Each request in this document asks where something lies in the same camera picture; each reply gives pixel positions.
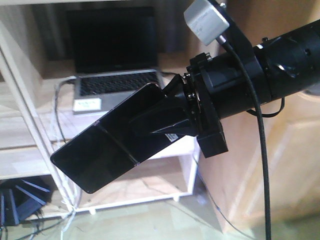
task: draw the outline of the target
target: wooden cabinet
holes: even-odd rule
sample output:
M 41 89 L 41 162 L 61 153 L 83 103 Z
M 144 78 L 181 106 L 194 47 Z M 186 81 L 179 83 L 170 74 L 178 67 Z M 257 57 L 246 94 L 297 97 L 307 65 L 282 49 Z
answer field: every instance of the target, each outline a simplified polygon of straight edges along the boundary
M 47 60 L 32 10 L 32 4 L 63 2 L 82 1 L 0 1 L 0 70 L 4 78 L 0 82 L 0 179 L 49 176 L 56 191 L 55 200 L 44 209 L 45 217 L 67 214 L 80 195 L 80 189 L 50 162 L 50 155 L 61 146 L 52 115 L 54 86 L 75 74 L 73 61 Z M 217 50 L 216 43 L 204 48 L 191 34 L 185 41 L 189 44 L 184 51 L 159 54 L 163 71 L 184 73 L 190 56 L 199 50 L 213 50 L 214 55 Z M 72 104 L 73 88 L 66 85 L 59 96 L 59 118 L 68 140 L 103 114 L 75 116 Z M 191 195 L 197 170 L 194 159 L 199 152 L 195 139 L 185 137 L 98 192 L 83 193 L 78 211 Z
M 320 1 L 228 1 L 228 10 L 255 45 L 320 18 Z M 262 112 L 275 112 L 280 101 Z M 264 120 L 272 220 L 320 212 L 320 96 L 286 97 L 284 110 Z M 229 152 L 200 158 L 200 172 L 225 216 L 237 227 L 264 223 L 258 125 L 240 113 L 222 121 Z M 223 230 L 230 226 L 217 212 Z

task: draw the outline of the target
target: label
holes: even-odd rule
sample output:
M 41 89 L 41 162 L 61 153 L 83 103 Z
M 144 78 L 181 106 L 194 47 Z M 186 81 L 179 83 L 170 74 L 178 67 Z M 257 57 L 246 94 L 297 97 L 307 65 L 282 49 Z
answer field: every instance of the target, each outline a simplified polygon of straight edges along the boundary
M 101 110 L 100 98 L 76 99 L 73 104 L 74 112 Z
M 177 136 L 177 134 L 174 134 L 174 133 L 167 133 L 165 135 L 170 140 L 170 142 L 174 142 L 175 140 L 177 140 L 179 138 Z

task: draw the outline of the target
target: shelf unit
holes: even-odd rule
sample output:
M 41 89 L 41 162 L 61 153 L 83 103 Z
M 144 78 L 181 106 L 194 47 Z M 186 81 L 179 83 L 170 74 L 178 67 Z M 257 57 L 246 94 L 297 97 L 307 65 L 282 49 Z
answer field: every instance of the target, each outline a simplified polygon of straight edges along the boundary
M 43 209 L 44 217 L 66 215 L 80 196 L 74 196 L 73 182 L 50 162 L 50 155 L 60 146 L 52 130 L 54 87 L 75 74 L 73 61 L 46 59 L 31 10 L 32 4 L 62 2 L 87 1 L 0 1 L 0 70 L 4 78 L 0 82 L 0 159 L 6 166 L 0 170 L 0 180 L 28 176 L 52 179 L 56 190 L 52 203 Z M 163 71 L 182 74 L 190 57 L 201 52 L 217 53 L 217 44 L 204 48 L 189 35 L 185 51 L 159 54 Z M 104 114 L 73 115 L 72 104 L 73 88 L 65 85 L 59 96 L 59 119 L 67 140 Z M 77 211 L 93 213 L 101 208 L 191 195 L 197 171 L 194 160 L 199 159 L 199 153 L 196 140 L 186 136 L 96 193 L 83 192 Z

